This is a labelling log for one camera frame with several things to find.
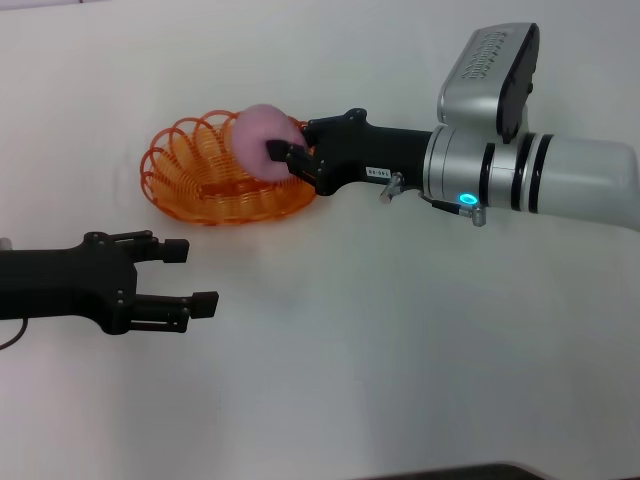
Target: pink foam ball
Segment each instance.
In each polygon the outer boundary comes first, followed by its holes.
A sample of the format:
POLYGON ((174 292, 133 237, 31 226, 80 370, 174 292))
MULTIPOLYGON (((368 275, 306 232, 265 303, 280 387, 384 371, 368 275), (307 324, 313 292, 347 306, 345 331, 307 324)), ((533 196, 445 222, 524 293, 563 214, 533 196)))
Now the pink foam ball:
POLYGON ((273 105, 254 105, 242 112, 231 134, 236 161, 251 176, 265 182, 280 182, 291 176, 287 164, 274 162, 267 140, 286 140, 306 146, 300 130, 273 105))

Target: blue led light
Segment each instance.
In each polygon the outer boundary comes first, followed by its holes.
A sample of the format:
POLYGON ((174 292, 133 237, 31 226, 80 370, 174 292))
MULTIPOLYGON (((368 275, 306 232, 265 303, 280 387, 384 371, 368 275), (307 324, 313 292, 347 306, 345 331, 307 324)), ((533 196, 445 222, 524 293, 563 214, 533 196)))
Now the blue led light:
POLYGON ((463 193, 458 197, 462 203, 466 203, 467 205, 475 205, 478 203, 478 199, 475 195, 471 195, 470 193, 463 193))

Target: white background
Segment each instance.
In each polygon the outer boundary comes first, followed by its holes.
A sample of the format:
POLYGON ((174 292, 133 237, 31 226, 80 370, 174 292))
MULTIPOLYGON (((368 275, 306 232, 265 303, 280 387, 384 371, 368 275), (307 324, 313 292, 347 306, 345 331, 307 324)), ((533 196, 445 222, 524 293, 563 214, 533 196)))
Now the white background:
MULTIPOLYGON (((542 32, 532 130, 640 149, 635 1, 113 0, 0 13, 0 233, 191 241, 139 290, 217 289, 185 335, 32 322, 0 352, 3 478, 332 480, 508 460, 640 474, 640 234, 488 225, 351 185, 282 223, 196 228, 138 163, 184 116, 271 102, 433 129, 472 30, 542 32)), ((9 338, 19 322, 0 325, 9 338)))

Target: black cable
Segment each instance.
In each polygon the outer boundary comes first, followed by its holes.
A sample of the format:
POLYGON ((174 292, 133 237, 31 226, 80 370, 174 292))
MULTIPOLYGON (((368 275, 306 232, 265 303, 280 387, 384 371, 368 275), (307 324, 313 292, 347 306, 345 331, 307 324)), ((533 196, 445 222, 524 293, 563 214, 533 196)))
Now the black cable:
POLYGON ((28 318, 23 318, 22 319, 22 328, 20 328, 20 331, 18 332, 18 334, 15 337, 13 337, 11 340, 9 340, 8 342, 5 342, 2 345, 0 345, 0 350, 4 350, 6 348, 9 348, 11 345, 15 344, 18 340, 20 340, 22 338, 22 336, 24 335, 24 332, 27 331, 27 325, 29 325, 29 319, 28 318))

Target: label sticker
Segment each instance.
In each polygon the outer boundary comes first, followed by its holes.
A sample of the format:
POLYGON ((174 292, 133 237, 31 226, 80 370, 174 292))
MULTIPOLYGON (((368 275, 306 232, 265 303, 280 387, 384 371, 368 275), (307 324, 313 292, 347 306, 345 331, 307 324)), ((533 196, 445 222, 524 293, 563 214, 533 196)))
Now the label sticker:
POLYGON ((386 168, 367 167, 367 177, 391 178, 391 170, 386 168))

